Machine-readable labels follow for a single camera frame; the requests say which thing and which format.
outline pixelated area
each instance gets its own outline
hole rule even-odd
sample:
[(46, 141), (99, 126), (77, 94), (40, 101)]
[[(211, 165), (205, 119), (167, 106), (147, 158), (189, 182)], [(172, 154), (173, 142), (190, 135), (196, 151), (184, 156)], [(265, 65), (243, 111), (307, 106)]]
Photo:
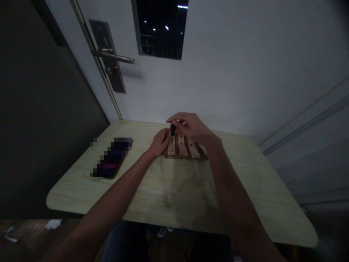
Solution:
[(91, 181), (100, 181), (102, 178), (114, 178), (128, 151), (131, 150), (132, 138), (94, 138), (90, 146), (98, 147), (101, 143), (109, 141), (111, 143), (108, 149), (104, 151), (97, 163), (93, 164), (93, 172), (90, 173)]

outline white door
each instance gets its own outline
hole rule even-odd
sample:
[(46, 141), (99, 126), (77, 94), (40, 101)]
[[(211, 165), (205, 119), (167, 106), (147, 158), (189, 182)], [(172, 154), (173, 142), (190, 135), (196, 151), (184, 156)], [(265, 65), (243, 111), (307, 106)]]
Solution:
[(136, 61), (120, 63), (123, 119), (196, 112), (214, 130), (259, 143), (348, 75), (345, 21), (329, 1), (189, 0), (181, 60), (139, 55), (131, 0), (78, 3), (89, 30), (89, 19), (107, 22), (116, 53)]

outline wooden table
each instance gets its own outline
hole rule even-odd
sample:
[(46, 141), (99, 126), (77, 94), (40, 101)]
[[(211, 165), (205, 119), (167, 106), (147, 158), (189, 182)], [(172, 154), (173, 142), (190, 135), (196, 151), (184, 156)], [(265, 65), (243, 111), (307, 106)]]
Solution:
[[(51, 209), (86, 214), (146, 151), (168, 124), (120, 120), (75, 162), (47, 196)], [(272, 241), (314, 247), (317, 235), (295, 199), (256, 143), (243, 135), (215, 132), (247, 190)], [(90, 180), (90, 173), (114, 137), (132, 137), (132, 149), (113, 180)], [(158, 157), (148, 168), (123, 219), (226, 234), (208, 161)]]

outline hand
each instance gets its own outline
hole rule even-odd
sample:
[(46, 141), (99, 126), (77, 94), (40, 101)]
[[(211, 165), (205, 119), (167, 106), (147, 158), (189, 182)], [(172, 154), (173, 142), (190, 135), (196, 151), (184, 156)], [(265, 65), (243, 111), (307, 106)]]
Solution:
[(172, 123), (186, 137), (203, 145), (218, 138), (195, 113), (178, 112), (166, 122)]
[(153, 138), (153, 143), (147, 150), (147, 153), (153, 157), (157, 158), (166, 149), (167, 145), (171, 141), (171, 135), (165, 140), (166, 132), (170, 131), (169, 128), (161, 129)]

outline dark wall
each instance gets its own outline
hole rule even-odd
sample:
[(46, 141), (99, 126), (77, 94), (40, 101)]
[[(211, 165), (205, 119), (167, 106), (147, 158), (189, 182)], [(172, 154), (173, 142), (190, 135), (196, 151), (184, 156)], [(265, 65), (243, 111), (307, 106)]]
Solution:
[(64, 217), (46, 196), (109, 122), (29, 1), (0, 16), (0, 218)]

